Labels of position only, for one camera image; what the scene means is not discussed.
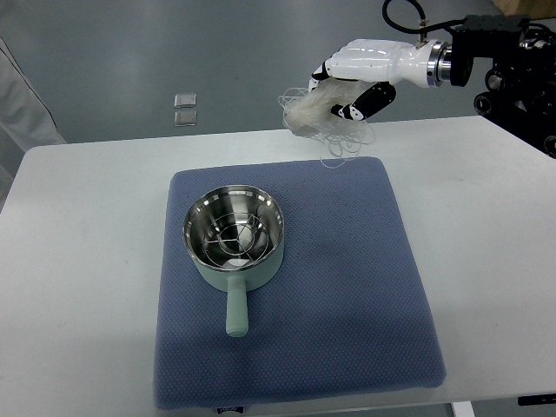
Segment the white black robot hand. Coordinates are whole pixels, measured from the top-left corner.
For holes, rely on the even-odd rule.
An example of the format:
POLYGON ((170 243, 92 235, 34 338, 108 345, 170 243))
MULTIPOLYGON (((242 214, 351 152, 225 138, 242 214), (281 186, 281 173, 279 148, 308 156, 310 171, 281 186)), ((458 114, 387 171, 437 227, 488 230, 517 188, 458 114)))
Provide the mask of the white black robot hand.
POLYGON ((330 113, 363 121, 386 108, 396 97, 394 85, 407 81, 421 88, 450 80, 452 48, 440 40, 416 45, 388 40, 357 39, 340 48, 309 79, 314 90, 328 79, 364 82, 371 86, 349 104, 334 104, 330 113))

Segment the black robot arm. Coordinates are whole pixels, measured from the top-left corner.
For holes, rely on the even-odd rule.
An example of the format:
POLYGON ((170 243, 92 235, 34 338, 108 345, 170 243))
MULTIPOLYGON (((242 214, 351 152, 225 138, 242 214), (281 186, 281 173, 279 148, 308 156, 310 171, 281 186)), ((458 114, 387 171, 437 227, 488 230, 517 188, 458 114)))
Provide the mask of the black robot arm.
POLYGON ((526 16, 469 15, 452 36, 449 81, 467 84, 476 58, 490 58, 478 115, 555 157, 555 33, 526 16))

